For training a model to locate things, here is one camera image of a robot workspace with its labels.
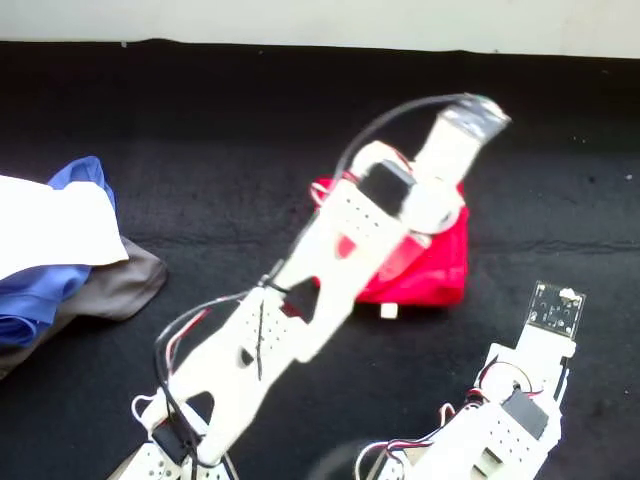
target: mounting hole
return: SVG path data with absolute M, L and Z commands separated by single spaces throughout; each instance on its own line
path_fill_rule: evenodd
M 240 348 L 239 357 L 240 357 L 240 366 L 242 367 L 248 367 L 254 361 L 253 356 L 249 352 L 247 352 L 247 350 L 244 348 Z

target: blue fabric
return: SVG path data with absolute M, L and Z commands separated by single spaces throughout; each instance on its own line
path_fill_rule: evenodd
M 97 157 L 71 162 L 48 183 L 61 190 L 74 181 L 98 184 L 115 210 L 113 190 Z M 86 265 L 43 266 L 0 280 L 0 344 L 28 346 L 52 324 L 58 305 L 85 284 L 90 272 Z

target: gray fabric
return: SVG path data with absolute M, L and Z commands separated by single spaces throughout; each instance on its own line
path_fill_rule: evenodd
M 45 332 L 26 348 L 0 346 L 0 379 L 24 362 L 78 316 L 100 317 L 116 322 L 133 317 L 160 290 L 167 279 L 167 267 L 155 255 L 122 237 L 129 260 L 95 267 L 78 292 L 63 302 Z

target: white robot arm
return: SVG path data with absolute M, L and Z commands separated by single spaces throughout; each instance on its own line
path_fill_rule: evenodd
M 415 161 L 380 142 L 358 150 L 388 121 L 434 103 L 449 106 Z M 271 385 L 294 360 L 313 358 L 407 235 L 428 246 L 431 235 L 448 228 L 452 218 L 455 222 L 462 206 L 457 184 L 481 147 L 508 121 L 486 98 L 451 95 L 401 105 L 356 137 L 338 163 L 328 197 L 289 256 L 252 290 L 223 299 L 239 301 L 225 324 L 175 371 L 177 343 L 217 301 L 181 316 L 156 342 L 161 388 L 132 405 L 149 443 L 118 478 L 232 478 L 230 462 L 223 457 L 249 426 Z M 215 402 L 210 419 L 200 418 L 186 403 L 202 392 Z M 149 401 L 142 414 L 139 400 Z
M 367 480 L 535 478 L 560 440 L 560 402 L 585 296 L 538 282 L 515 349 L 493 344 L 467 401 L 441 409 L 441 426 L 417 440 L 377 442 Z

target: red bag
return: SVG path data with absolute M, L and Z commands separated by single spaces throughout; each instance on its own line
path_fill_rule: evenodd
M 316 180 L 311 197 L 318 208 L 330 189 L 331 178 Z M 458 186 L 462 195 L 462 185 Z M 467 276 L 467 221 L 469 210 L 460 211 L 449 230 L 432 237 L 424 248 L 407 236 L 360 293 L 360 303 L 443 307 L 459 303 Z

